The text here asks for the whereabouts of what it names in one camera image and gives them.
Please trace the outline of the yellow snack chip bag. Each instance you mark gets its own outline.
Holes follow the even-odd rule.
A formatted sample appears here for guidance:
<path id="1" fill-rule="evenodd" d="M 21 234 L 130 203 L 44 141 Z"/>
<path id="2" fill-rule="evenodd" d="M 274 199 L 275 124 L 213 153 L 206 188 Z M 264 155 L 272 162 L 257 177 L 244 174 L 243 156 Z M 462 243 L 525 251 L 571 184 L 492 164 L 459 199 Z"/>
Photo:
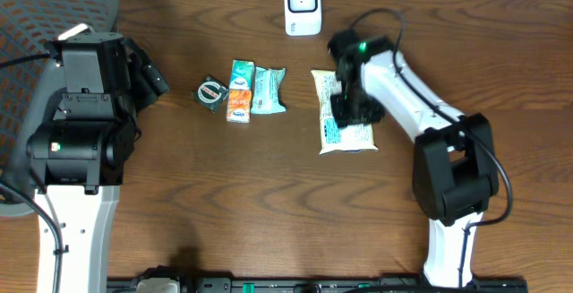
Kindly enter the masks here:
<path id="1" fill-rule="evenodd" d="M 332 111 L 330 96 L 341 92 L 341 83 L 334 71 L 311 70 L 320 110 L 321 150 L 326 155 L 336 151 L 377 151 L 371 125 L 338 127 Z"/>

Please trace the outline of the teal snack pack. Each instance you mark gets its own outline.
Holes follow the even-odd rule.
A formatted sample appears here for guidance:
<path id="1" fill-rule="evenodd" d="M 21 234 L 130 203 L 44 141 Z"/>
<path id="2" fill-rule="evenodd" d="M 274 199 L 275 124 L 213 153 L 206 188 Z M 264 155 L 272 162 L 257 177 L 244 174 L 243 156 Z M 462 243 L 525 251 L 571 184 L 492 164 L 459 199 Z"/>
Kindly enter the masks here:
<path id="1" fill-rule="evenodd" d="M 279 87 L 284 79 L 285 73 L 285 68 L 256 68 L 254 92 L 252 95 L 252 114 L 269 115 L 286 111 L 286 108 L 279 100 Z"/>

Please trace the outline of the small teal snack box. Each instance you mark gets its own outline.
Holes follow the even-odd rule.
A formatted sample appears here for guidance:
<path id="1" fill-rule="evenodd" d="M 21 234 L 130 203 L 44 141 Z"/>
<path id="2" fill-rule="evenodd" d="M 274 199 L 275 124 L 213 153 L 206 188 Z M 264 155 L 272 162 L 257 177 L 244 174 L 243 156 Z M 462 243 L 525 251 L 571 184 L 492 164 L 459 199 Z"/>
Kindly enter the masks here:
<path id="1" fill-rule="evenodd" d="M 230 90 L 250 90 L 255 73 L 254 62 L 234 60 L 229 79 Z"/>

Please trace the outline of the small orange snack box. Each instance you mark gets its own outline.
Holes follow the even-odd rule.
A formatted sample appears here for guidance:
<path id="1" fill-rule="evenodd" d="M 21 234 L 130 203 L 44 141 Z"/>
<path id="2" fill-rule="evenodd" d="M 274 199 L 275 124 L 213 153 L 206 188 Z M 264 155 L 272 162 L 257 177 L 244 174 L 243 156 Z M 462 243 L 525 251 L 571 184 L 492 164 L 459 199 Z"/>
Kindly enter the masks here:
<path id="1" fill-rule="evenodd" d="M 231 90 L 227 102 L 227 122 L 248 124 L 250 122 L 252 92 Z"/>

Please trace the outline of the dark green balm box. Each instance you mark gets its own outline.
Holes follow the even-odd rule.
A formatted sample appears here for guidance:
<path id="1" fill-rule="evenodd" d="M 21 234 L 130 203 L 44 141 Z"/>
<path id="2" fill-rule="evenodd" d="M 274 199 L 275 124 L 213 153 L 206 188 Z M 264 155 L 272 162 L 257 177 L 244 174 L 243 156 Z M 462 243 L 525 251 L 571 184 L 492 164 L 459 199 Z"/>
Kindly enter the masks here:
<path id="1" fill-rule="evenodd" d="M 207 75 L 192 96 L 200 105 L 215 113 L 227 99 L 228 94 L 229 88 L 224 83 Z"/>

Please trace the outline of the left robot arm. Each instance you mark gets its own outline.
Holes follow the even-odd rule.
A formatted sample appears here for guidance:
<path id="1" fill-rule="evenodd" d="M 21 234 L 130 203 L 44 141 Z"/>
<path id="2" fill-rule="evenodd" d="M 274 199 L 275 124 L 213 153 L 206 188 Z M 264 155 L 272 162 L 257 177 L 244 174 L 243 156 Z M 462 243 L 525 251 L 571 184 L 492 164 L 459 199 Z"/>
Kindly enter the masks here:
<path id="1" fill-rule="evenodd" d="M 54 60 L 26 141 L 37 190 L 39 292 L 103 292 L 124 164 L 138 114 L 169 91 L 132 39 L 78 24 L 46 43 Z"/>

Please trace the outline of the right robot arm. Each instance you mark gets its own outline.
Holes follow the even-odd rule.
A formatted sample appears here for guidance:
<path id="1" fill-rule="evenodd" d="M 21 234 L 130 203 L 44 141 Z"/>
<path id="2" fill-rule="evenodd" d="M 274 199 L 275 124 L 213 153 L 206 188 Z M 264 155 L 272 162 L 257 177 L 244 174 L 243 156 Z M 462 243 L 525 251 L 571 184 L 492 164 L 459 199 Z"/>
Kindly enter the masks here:
<path id="1" fill-rule="evenodd" d="M 330 39 L 328 50 L 341 84 L 330 98 L 338 127 L 391 115 L 413 142 L 412 188 L 430 221 L 426 281 L 470 286 L 475 228 L 499 189 L 489 121 L 438 97 L 386 37 L 361 40 L 346 29 Z"/>

